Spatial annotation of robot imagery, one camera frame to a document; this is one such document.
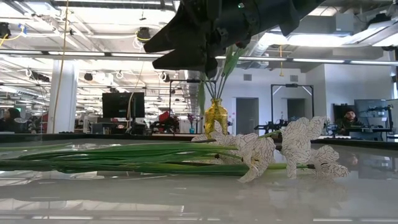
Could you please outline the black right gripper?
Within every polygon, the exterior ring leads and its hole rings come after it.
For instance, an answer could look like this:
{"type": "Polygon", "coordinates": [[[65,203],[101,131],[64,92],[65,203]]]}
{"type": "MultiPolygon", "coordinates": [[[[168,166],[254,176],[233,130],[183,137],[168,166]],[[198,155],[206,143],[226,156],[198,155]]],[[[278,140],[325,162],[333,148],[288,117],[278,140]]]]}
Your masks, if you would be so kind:
{"type": "Polygon", "coordinates": [[[218,67],[215,56],[223,54],[230,45],[246,45],[258,31],[260,3],[256,0],[181,0],[175,16],[147,41],[144,50],[173,50],[152,62],[156,69],[192,70],[214,78],[218,67]],[[178,49],[190,40],[200,42],[202,25],[206,26],[206,50],[178,49]]]}

